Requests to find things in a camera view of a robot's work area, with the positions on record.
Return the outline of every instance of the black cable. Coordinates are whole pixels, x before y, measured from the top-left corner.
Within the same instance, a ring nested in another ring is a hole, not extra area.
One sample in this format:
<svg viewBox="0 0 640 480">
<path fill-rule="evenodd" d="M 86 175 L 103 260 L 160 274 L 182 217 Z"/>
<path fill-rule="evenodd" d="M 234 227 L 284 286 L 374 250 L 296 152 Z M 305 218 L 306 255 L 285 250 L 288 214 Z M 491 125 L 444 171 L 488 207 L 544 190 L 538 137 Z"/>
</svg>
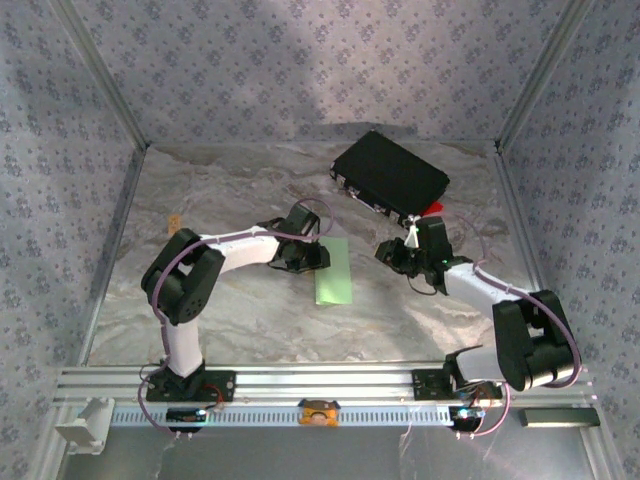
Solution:
<svg viewBox="0 0 640 480">
<path fill-rule="evenodd" d="M 407 282 L 409 282 L 409 286 L 411 287 L 411 290 L 413 290 L 416 293 L 419 293 L 420 295 L 424 295 L 426 297 L 433 297 L 434 295 L 437 295 L 438 290 L 436 290 L 435 288 L 433 289 L 433 292 L 421 292 L 420 290 L 418 290 L 416 287 L 414 287 L 411 284 L 411 278 L 407 277 Z"/>
</svg>

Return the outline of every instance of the white bracket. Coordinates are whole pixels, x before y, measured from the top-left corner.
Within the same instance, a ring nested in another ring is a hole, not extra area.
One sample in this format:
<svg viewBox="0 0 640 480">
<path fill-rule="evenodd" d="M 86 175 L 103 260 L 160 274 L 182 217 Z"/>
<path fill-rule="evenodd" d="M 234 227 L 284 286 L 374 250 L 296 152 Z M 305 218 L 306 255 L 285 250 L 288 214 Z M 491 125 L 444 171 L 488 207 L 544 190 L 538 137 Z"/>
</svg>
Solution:
<svg viewBox="0 0 640 480">
<path fill-rule="evenodd" d="M 58 433 L 69 442 L 70 455 L 102 453 L 115 405 L 113 398 L 87 398 L 87 406 L 73 422 L 56 425 Z"/>
</svg>

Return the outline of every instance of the orange clip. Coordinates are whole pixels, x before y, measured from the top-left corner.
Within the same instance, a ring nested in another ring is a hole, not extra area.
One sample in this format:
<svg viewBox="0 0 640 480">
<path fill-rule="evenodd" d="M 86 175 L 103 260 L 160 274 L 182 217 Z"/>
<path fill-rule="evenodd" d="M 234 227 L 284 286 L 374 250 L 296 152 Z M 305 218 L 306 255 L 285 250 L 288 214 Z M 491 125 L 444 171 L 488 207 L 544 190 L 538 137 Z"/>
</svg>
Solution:
<svg viewBox="0 0 640 480">
<path fill-rule="evenodd" d="M 179 213 L 169 215 L 169 236 L 172 237 L 182 228 L 182 217 Z"/>
<path fill-rule="evenodd" d="M 312 425 L 316 427 L 337 427 L 340 405 L 335 400 L 303 399 L 298 404 L 302 407 L 302 418 L 298 420 L 300 425 Z"/>
</svg>

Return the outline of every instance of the mounting plate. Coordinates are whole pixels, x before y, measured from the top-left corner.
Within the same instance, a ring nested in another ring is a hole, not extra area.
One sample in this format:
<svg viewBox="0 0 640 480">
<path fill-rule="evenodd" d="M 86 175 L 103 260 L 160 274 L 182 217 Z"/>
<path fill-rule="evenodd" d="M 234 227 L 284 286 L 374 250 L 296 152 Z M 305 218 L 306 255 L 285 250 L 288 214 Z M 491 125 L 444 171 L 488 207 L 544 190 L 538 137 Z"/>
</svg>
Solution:
<svg viewBox="0 0 640 480">
<path fill-rule="evenodd" d="M 222 402 L 233 401 L 236 388 L 236 372 L 233 370 L 202 370 L 198 373 L 198 387 L 193 393 L 176 389 L 171 381 L 171 372 L 167 369 L 150 379 L 147 388 L 147 402 L 203 402 L 220 401 L 218 391 L 222 394 Z"/>
</svg>

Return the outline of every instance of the red object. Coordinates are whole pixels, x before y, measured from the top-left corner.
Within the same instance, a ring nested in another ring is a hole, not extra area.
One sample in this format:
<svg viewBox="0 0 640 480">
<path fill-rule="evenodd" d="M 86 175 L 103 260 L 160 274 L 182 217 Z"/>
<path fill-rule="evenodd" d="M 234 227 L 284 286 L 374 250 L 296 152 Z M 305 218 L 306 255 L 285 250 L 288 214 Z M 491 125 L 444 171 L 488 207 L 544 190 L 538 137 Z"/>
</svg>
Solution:
<svg viewBox="0 0 640 480">
<path fill-rule="evenodd" d="M 433 202 L 429 208 L 422 212 L 422 216 L 426 217 L 432 213 L 438 213 L 444 210 L 444 206 L 440 202 Z"/>
</svg>

